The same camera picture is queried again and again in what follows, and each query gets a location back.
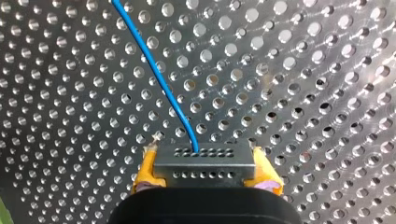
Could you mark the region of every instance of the yellow tape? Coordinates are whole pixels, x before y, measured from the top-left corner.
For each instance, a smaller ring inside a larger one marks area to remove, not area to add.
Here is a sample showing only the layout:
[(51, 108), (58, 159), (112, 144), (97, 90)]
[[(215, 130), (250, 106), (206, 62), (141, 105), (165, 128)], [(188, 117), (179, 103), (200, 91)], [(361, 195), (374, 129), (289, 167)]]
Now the yellow tape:
[(253, 158), (256, 163), (255, 176), (254, 179), (245, 180), (245, 187), (254, 187), (262, 181), (275, 181), (280, 185), (280, 188), (274, 189), (274, 193), (281, 195), (283, 193), (283, 181), (271, 165), (271, 162), (265, 157), (261, 147), (253, 149)]

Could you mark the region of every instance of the metal surface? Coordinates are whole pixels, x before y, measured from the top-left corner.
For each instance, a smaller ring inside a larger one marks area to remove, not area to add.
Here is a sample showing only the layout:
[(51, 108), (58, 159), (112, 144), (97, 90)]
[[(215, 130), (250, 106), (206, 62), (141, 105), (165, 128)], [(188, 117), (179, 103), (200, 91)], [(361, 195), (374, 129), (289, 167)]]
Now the metal surface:
[[(1, 0), (16, 223), (105, 223), (156, 134), (187, 143), (107, 1)], [(394, 223), (393, 1), (128, 1), (201, 142), (250, 138), (306, 223)]]
[(243, 187), (254, 178), (254, 160), (247, 139), (235, 144), (201, 143), (200, 152), (191, 145), (160, 145), (154, 175), (169, 187)]

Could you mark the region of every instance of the hole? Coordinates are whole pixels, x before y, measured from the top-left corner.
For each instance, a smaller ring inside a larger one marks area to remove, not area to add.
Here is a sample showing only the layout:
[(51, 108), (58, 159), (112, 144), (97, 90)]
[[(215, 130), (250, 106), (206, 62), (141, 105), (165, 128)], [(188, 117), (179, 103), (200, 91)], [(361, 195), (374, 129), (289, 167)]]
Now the hole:
[(209, 75), (209, 76), (207, 76), (207, 78), (206, 78), (206, 83), (207, 83), (207, 85), (209, 85), (209, 86), (216, 86), (216, 85), (218, 85), (218, 83), (219, 83), (219, 77), (218, 76), (216, 76), (216, 75)]
[(338, 21), (338, 26), (345, 30), (347, 29), (349, 26), (351, 26), (353, 23), (353, 18), (349, 15), (344, 15), (340, 18), (340, 20)]
[(225, 176), (225, 173), (224, 173), (224, 172), (219, 172), (219, 174), (218, 174), (218, 177), (219, 177), (219, 178), (224, 178), (224, 176)]
[(270, 123), (276, 121), (277, 117), (276, 117), (276, 113), (275, 112), (269, 112), (266, 116), (266, 120)]
[(186, 130), (184, 130), (183, 128), (176, 128), (176, 136), (177, 137), (183, 137), (184, 135), (186, 135)]
[(203, 63), (210, 62), (212, 60), (212, 57), (213, 57), (213, 55), (212, 55), (212, 52), (210, 52), (210, 50), (204, 49), (201, 51), (200, 59)]
[(300, 119), (303, 115), (304, 115), (304, 111), (302, 108), (300, 107), (296, 107), (293, 109), (293, 111), (291, 112), (291, 115), (295, 118), (295, 119)]
[(216, 173), (215, 172), (210, 172), (209, 173), (210, 178), (216, 178)]
[(219, 19), (219, 28), (221, 30), (227, 30), (230, 28), (232, 22), (233, 21), (228, 16), (222, 16)]
[(189, 65), (189, 59), (186, 56), (181, 55), (177, 57), (177, 66), (179, 68), (185, 68)]
[(187, 8), (194, 10), (198, 7), (199, 5), (199, 0), (187, 0), (186, 1), (186, 6)]
[(338, 114), (335, 118), (335, 121), (339, 124), (344, 123), (347, 120), (347, 115), (345, 114)]
[(201, 37), (206, 33), (206, 27), (198, 22), (194, 25), (192, 32), (195, 34), (195, 36)]
[(323, 115), (332, 111), (332, 106), (329, 103), (323, 103), (319, 106), (319, 112)]
[(175, 8), (170, 3), (163, 4), (162, 13), (165, 17), (171, 17), (175, 12)]
[(171, 40), (172, 43), (177, 44), (181, 40), (181, 32), (179, 30), (173, 30), (169, 34), (169, 39)]
[(215, 98), (212, 102), (213, 107), (221, 109), (224, 106), (224, 101), (221, 98)]
[(181, 173), (179, 172), (173, 172), (173, 178), (177, 179), (181, 177)]
[(183, 172), (181, 173), (181, 177), (183, 177), (183, 178), (188, 178), (188, 177), (189, 177), (189, 173), (188, 173), (187, 171), (183, 171)]
[(230, 172), (230, 173), (227, 174), (227, 177), (232, 179), (232, 178), (235, 177), (235, 173), (234, 172)]
[(186, 91), (193, 91), (195, 89), (195, 82), (191, 79), (187, 79), (184, 82), (184, 90)]
[(147, 24), (151, 20), (151, 15), (149, 14), (148, 11), (142, 10), (139, 13), (138, 19), (140, 23)]
[(219, 122), (219, 129), (222, 131), (225, 131), (228, 129), (228, 127), (230, 126), (230, 122), (228, 122), (227, 120), (221, 120)]
[(284, 1), (277, 1), (274, 4), (274, 12), (276, 15), (282, 15), (288, 9), (288, 4)]
[(196, 173), (196, 172), (191, 173), (191, 178), (197, 178), (197, 177), (198, 177), (198, 173)]
[(290, 30), (282, 30), (279, 33), (278, 39), (282, 44), (288, 43), (292, 38), (292, 33)]
[(288, 93), (290, 95), (295, 95), (296, 93), (298, 93), (300, 91), (300, 85), (297, 83), (291, 83), (288, 86)]
[(245, 19), (248, 22), (254, 22), (259, 18), (259, 11), (256, 8), (250, 8), (247, 10), (247, 13), (245, 14)]
[(243, 77), (243, 75), (244, 75), (244, 73), (242, 72), (242, 70), (240, 70), (240, 69), (234, 69), (232, 72), (231, 72), (231, 79), (233, 80), (233, 81), (239, 81), (239, 79), (241, 79), (242, 77)]
[(235, 53), (238, 52), (238, 48), (235, 44), (227, 44), (224, 49), (224, 53), (228, 57), (232, 57), (235, 55)]
[(201, 178), (207, 178), (206, 172), (201, 172), (199, 175)]
[(249, 116), (244, 116), (244, 117), (242, 117), (242, 121), (241, 122), (242, 122), (243, 126), (248, 127), (248, 126), (250, 126), (250, 124), (252, 122), (252, 118), (249, 117)]
[(207, 128), (206, 128), (206, 125), (204, 125), (204, 124), (201, 123), (201, 124), (198, 124), (198, 125), (197, 125), (196, 130), (197, 130), (197, 132), (198, 132), (199, 134), (203, 134), (203, 133), (206, 133)]
[(190, 106), (190, 110), (192, 113), (198, 113), (201, 111), (201, 105), (199, 103), (192, 103)]
[(244, 105), (247, 101), (248, 101), (248, 95), (244, 92), (241, 92), (236, 96), (236, 102), (239, 105)]
[(250, 46), (251, 46), (254, 50), (260, 49), (263, 45), (264, 45), (264, 40), (262, 39), (262, 36), (254, 36), (254, 37), (251, 39)]
[(316, 36), (320, 33), (321, 29), (322, 29), (322, 27), (321, 27), (320, 23), (315, 21), (315, 22), (312, 22), (311, 24), (309, 24), (307, 32), (311, 36)]

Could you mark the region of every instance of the blue wire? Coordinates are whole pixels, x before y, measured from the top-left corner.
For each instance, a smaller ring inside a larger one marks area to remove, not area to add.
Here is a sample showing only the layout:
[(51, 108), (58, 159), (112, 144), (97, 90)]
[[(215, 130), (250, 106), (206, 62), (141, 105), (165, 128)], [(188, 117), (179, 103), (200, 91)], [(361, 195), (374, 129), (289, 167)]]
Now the blue wire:
[(191, 140), (191, 145), (192, 149), (194, 152), (199, 152), (199, 146), (198, 146), (198, 141), (195, 136), (195, 132), (192, 129), (189, 120), (186, 118), (184, 115), (183, 111), (181, 110), (180, 106), (177, 103), (177, 100), (173, 96), (172, 92), (169, 90), (165, 79), (163, 78), (163, 75), (161, 72), (158, 70), (157, 65), (155, 64), (154, 58), (152, 57), (151, 53), (149, 52), (149, 48), (147, 47), (146, 43), (140, 36), (140, 34), (137, 32), (136, 27), (134, 26), (134, 23), (132, 22), (131, 18), (129, 18), (128, 14), (126, 13), (125, 9), (123, 8), (122, 4), (120, 3), (120, 0), (112, 0), (111, 1), (113, 6), (116, 8), (116, 10), (120, 13), (121, 17), (125, 21), (126, 25), (129, 28), (129, 31), (131, 32), (132, 36), (134, 37), (134, 40), (136, 41), (137, 45), (139, 48), (142, 50), (143, 54), (145, 55), (146, 59), (148, 60), (148, 64), (151, 67), (152, 72), (154, 73), (154, 76), (157, 78), (158, 83), (160, 83), (161, 88), (163, 88), (163, 91), (165, 91), (165, 95), (169, 100), (169, 103), (171, 103), (171, 106), (175, 109), (178, 117), (180, 118), (180, 121), (183, 123), (184, 128), (187, 131), (187, 134), (190, 137)]

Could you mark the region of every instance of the perforated metal sheet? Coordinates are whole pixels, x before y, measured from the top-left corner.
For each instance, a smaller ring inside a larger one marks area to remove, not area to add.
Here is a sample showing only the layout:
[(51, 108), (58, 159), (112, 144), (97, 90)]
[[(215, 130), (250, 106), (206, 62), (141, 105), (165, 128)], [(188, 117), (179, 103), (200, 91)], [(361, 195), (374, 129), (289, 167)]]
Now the perforated metal sheet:
[[(124, 2), (200, 141), (250, 138), (305, 223), (394, 223), (393, 1)], [(0, 188), (16, 223), (105, 223), (142, 146), (187, 142), (107, 1), (0, 1)]]

